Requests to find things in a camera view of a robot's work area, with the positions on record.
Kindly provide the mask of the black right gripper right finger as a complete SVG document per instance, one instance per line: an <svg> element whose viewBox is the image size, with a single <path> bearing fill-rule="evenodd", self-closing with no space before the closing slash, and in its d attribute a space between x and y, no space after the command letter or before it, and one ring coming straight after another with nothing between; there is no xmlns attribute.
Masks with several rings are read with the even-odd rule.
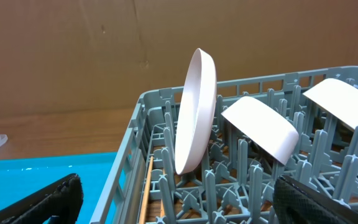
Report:
<svg viewBox="0 0 358 224"><path fill-rule="evenodd" d="M273 208L279 223L358 224L358 213L287 175L275 182Z"/></svg>

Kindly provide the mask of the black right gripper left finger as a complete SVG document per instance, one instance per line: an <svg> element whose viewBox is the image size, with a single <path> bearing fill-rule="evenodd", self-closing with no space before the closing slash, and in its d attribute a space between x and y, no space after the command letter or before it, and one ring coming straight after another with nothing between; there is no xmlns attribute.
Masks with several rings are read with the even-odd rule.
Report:
<svg viewBox="0 0 358 224"><path fill-rule="evenodd" d="M83 201L80 176L72 173L0 210L0 224L76 223Z"/></svg>

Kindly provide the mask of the pink bowl with rice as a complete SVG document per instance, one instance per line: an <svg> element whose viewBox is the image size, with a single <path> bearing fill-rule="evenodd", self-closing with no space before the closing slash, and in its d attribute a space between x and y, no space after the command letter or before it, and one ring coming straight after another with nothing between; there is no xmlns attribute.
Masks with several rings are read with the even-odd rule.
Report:
<svg viewBox="0 0 358 224"><path fill-rule="evenodd" d="M299 140L298 131L265 103L244 96L222 112L233 126L281 164L287 164Z"/></svg>

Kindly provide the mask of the pink plate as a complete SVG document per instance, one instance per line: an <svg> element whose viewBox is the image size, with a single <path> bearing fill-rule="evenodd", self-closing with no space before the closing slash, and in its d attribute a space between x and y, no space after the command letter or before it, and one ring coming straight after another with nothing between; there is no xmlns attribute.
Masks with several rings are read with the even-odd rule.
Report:
<svg viewBox="0 0 358 224"><path fill-rule="evenodd" d="M213 58L197 48L191 58L181 96L175 140L175 171L196 169L206 151L214 120L217 93Z"/></svg>

